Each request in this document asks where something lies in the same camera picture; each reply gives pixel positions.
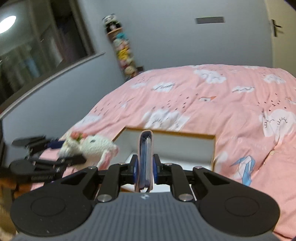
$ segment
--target pink bedsheet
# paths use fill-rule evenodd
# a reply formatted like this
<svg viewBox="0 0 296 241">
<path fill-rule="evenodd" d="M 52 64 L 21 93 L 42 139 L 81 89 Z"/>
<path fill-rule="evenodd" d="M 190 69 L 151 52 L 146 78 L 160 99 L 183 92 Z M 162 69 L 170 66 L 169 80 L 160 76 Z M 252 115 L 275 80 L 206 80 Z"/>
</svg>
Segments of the pink bedsheet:
<svg viewBox="0 0 296 241">
<path fill-rule="evenodd" d="M 214 171 L 271 195 L 281 208 L 275 232 L 289 240 L 296 236 L 295 113 L 296 79 L 282 69 L 185 66 L 138 75 L 70 131 L 110 139 L 125 126 L 216 135 Z"/>
</svg>

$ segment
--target door handle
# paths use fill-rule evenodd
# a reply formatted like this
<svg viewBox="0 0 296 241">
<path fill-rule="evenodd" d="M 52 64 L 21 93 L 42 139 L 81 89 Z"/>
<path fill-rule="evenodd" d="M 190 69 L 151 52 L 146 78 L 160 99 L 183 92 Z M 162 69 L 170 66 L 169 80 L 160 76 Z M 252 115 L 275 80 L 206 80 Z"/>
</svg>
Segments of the door handle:
<svg viewBox="0 0 296 241">
<path fill-rule="evenodd" d="M 277 37 L 277 29 L 276 28 L 283 28 L 280 25 L 276 25 L 276 21 L 274 19 L 271 20 L 272 21 L 272 25 L 274 27 L 274 36 Z"/>
</svg>

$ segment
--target cardboard box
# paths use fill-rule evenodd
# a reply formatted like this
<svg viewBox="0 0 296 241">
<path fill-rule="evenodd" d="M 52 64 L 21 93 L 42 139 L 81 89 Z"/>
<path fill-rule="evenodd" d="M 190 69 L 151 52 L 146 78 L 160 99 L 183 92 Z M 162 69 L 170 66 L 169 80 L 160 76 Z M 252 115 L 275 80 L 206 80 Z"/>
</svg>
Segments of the cardboard box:
<svg viewBox="0 0 296 241">
<path fill-rule="evenodd" d="M 112 164 L 129 163 L 133 154 L 138 152 L 139 135 L 143 129 L 124 128 L 113 140 L 119 147 L 118 155 Z M 194 166 L 202 166 L 213 170 L 215 152 L 215 136 L 152 130 L 154 134 L 154 154 L 158 154 L 162 163 L 175 163 L 184 170 L 192 170 Z M 123 188 L 133 191 L 133 185 Z M 168 185 L 155 185 L 152 192 L 170 191 Z"/>
</svg>

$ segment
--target cloud pattern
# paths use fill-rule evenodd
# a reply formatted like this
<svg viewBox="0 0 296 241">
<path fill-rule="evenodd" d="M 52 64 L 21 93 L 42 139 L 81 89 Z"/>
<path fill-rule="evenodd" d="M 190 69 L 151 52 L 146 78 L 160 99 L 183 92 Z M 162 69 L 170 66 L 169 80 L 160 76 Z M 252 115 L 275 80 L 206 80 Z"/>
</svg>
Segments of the cloud pattern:
<svg viewBox="0 0 296 241">
<path fill-rule="evenodd" d="M 143 86 L 146 86 L 146 83 L 136 83 L 134 85 L 131 86 L 132 89 L 139 89 Z"/>
<path fill-rule="evenodd" d="M 276 109 L 270 115 L 264 112 L 259 116 L 262 122 L 263 133 L 266 137 L 275 136 L 275 141 L 282 143 L 284 136 L 289 135 L 293 131 L 294 124 L 296 124 L 296 116 L 293 112 L 283 109 Z"/>
<path fill-rule="evenodd" d="M 162 129 L 169 131 L 179 131 L 189 120 L 188 116 L 181 115 L 178 111 L 159 109 L 146 112 L 142 118 L 145 129 Z"/>
<path fill-rule="evenodd" d="M 234 92 L 238 92 L 238 93 L 247 92 L 247 93 L 250 93 L 250 92 L 254 91 L 254 89 L 255 89 L 255 87 L 253 87 L 253 86 L 249 86 L 249 87 L 237 86 L 237 87 L 232 89 L 232 93 L 234 93 Z"/>
<path fill-rule="evenodd" d="M 193 68 L 193 69 L 197 69 L 197 68 L 203 67 L 203 66 L 205 66 L 205 64 L 201 64 L 201 65 L 190 65 L 190 67 Z"/>
<path fill-rule="evenodd" d="M 168 82 L 168 83 L 159 83 L 155 86 L 153 86 L 152 90 L 157 91 L 157 92 L 169 92 L 175 83 Z"/>
<path fill-rule="evenodd" d="M 264 81 L 267 82 L 267 83 L 272 83 L 272 82 L 275 82 L 277 83 L 278 85 L 279 84 L 283 84 L 283 83 L 286 83 L 285 80 L 283 80 L 282 78 L 280 78 L 279 76 L 275 75 L 275 74 L 269 74 L 267 75 L 265 78 L 264 78 Z"/>
<path fill-rule="evenodd" d="M 83 127 L 88 124 L 97 122 L 101 119 L 101 116 L 99 115 L 87 115 L 85 116 L 81 121 L 77 122 L 74 127 Z"/>
<path fill-rule="evenodd" d="M 211 70 L 195 70 L 195 74 L 198 74 L 202 79 L 204 79 L 208 84 L 221 84 L 226 80 L 226 77 L 221 76 L 216 71 Z"/>
<path fill-rule="evenodd" d="M 244 68 L 245 68 L 245 69 L 258 69 L 259 66 L 249 66 L 249 65 L 245 65 Z"/>
</svg>

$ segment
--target logo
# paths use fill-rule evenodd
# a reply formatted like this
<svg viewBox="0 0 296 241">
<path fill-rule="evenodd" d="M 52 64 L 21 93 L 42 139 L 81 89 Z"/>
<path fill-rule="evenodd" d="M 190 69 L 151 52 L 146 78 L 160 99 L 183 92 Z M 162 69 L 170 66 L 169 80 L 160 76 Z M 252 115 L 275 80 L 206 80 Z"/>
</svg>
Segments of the logo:
<svg viewBox="0 0 296 241">
<path fill-rule="evenodd" d="M 141 198 L 144 199 L 144 200 L 146 200 L 146 199 L 149 198 L 149 195 L 148 194 L 143 194 L 143 195 L 141 195 Z"/>
</svg>

